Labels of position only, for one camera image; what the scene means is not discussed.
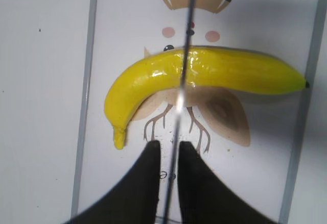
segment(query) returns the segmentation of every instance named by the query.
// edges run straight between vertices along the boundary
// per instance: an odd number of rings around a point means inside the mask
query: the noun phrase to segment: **yellow banana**
[[[160,90],[179,86],[183,49],[142,59],[114,82],[105,101],[105,114],[114,128],[114,143],[122,149],[126,128],[140,104]],[[284,94],[305,88],[304,77],[272,56],[219,47],[191,47],[186,82],[220,86],[257,94]]]

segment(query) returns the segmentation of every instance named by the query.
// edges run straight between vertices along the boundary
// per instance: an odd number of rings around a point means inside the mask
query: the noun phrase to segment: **cartoon root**
[[[157,116],[151,118],[151,119],[150,119],[150,120],[145,124],[145,126],[144,126],[144,137],[143,137],[144,140],[148,141],[148,139],[147,139],[147,138],[148,138],[148,137],[147,137],[147,127],[148,127],[148,125],[149,125],[151,122],[153,122],[153,124],[152,124],[151,141],[154,140],[154,126],[155,126],[155,123],[156,123],[159,119],[161,119],[162,117],[163,117],[163,127],[165,128],[165,122],[166,122],[166,121],[165,121],[165,118],[166,118],[166,114],[169,112],[169,110],[172,109],[172,107],[173,107],[173,105],[168,104],[167,107],[166,107],[166,109],[165,109],[162,113],[160,113],[159,115],[157,115]]]
[[[210,134],[209,132],[206,130],[206,128],[195,118],[194,113],[193,113],[193,109],[192,107],[187,107],[186,108],[190,114],[191,117],[191,126],[190,126],[190,133],[192,131],[193,128],[193,123],[195,123],[197,125],[197,127],[200,130],[200,136],[199,136],[199,141],[198,141],[198,145],[196,147],[196,151],[198,152],[198,154],[200,154],[200,148],[201,148],[201,141],[202,141],[202,132],[204,131],[207,138],[208,138],[208,143],[205,147],[204,153],[209,151],[209,147],[210,147]]]

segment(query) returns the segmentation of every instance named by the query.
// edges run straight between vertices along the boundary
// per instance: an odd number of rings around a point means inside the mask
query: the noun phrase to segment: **gray strip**
[[[305,74],[305,77],[307,81],[310,83],[311,88],[304,90],[300,98],[300,105],[297,114],[293,148],[292,148],[292,153],[291,153],[291,158],[290,158],[290,163],[287,173],[283,203],[281,207],[281,212],[279,214],[278,222],[280,224],[288,223],[288,218],[291,210],[293,192],[294,192],[295,181],[296,181],[296,174],[297,174],[299,160],[300,160],[303,137],[305,134],[307,114],[309,110],[312,87],[315,80],[317,62],[320,53],[321,39],[322,39],[323,27],[326,17],[326,6],[327,6],[327,0],[318,0],[315,22],[314,22],[314,27],[311,37],[310,51],[309,51],[308,62],[307,62],[307,69]]]
[[[86,129],[86,118],[87,118],[87,107],[88,107],[88,94],[90,87],[92,57],[93,57],[93,43],[96,23],[96,11],[97,11],[97,0],[90,0],[90,8],[88,15],[88,30],[87,30],[87,43],[86,43],[86,54],[85,54],[85,67],[84,67],[84,81],[83,81],[83,93],[82,93],[82,106],[80,114],[80,125],[78,131],[77,141],[77,153],[76,153],[76,165],[75,165],[75,176],[73,186],[73,199],[72,199],[72,210],[71,218],[78,213],[78,202],[80,197],[80,186],[82,176],[82,165],[83,165],[83,154],[84,154],[84,141],[85,141],[85,129]]]

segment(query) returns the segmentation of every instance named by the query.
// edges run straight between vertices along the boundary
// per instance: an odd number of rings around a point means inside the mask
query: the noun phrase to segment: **cartoon eye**
[[[171,27],[164,28],[162,30],[162,35],[166,38],[171,38],[175,35],[175,30]]]
[[[169,44],[169,45],[166,45],[166,47],[163,49],[163,51],[165,52],[165,51],[169,51],[170,49],[174,49],[175,47],[174,46],[172,46],[171,44]]]
[[[186,34],[189,34],[189,35],[193,36],[195,33],[194,33],[193,30],[190,30],[190,33],[188,31],[186,31]]]
[[[209,31],[205,34],[205,38],[208,42],[216,42],[220,39],[220,34],[216,31]]]

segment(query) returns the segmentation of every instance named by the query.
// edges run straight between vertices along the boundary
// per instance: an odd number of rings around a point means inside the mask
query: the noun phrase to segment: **pink cheek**
[[[175,30],[171,27],[164,28],[162,30],[162,35],[166,38],[171,38],[175,35]]]
[[[216,42],[220,39],[220,34],[216,31],[209,31],[205,34],[205,38],[208,42]]]

